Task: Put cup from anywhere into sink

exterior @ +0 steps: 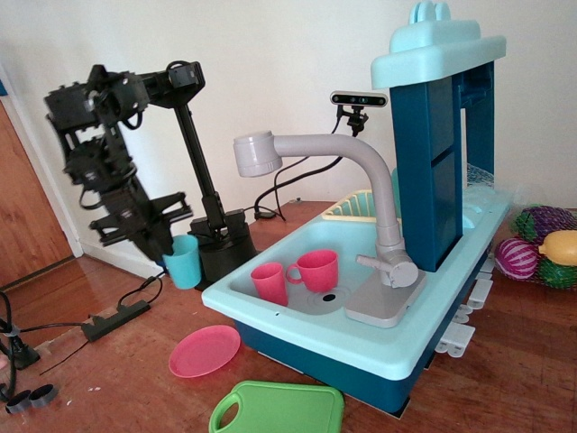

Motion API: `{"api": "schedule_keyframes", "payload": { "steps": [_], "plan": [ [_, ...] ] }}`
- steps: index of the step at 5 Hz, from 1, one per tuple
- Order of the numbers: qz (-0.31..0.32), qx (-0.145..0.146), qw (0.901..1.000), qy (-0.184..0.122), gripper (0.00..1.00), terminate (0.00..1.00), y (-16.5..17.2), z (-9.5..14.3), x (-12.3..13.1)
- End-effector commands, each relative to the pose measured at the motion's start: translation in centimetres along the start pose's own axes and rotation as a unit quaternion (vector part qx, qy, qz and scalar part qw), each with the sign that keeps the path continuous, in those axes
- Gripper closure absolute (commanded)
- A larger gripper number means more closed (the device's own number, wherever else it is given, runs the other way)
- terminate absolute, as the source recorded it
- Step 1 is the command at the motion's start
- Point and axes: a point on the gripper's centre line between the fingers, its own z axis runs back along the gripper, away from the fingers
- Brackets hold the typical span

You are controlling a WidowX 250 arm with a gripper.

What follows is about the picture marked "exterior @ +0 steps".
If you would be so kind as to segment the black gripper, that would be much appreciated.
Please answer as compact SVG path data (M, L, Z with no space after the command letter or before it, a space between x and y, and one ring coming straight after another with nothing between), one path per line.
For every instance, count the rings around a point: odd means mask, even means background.
M92 221L104 245L130 240L152 261L161 263L173 255L173 222L191 216L186 195L177 192L150 199L142 187L125 186L101 196L107 216Z

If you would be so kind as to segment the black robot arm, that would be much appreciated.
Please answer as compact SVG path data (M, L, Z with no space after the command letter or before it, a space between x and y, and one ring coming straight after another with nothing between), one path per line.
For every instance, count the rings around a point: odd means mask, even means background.
M148 197L121 129L139 128L149 105L174 111L206 212L191 222L189 231L199 241L200 290L257 253L244 211L224 210L188 109L205 84L197 61L176 60L162 71L144 74L95 65L86 82L62 86L44 98L47 119L60 140L65 173L83 191L98 195L93 208L104 207L107 212L90 228L103 245L128 240L162 267L168 264L168 254L176 251L171 225L191 217L193 211L182 192Z

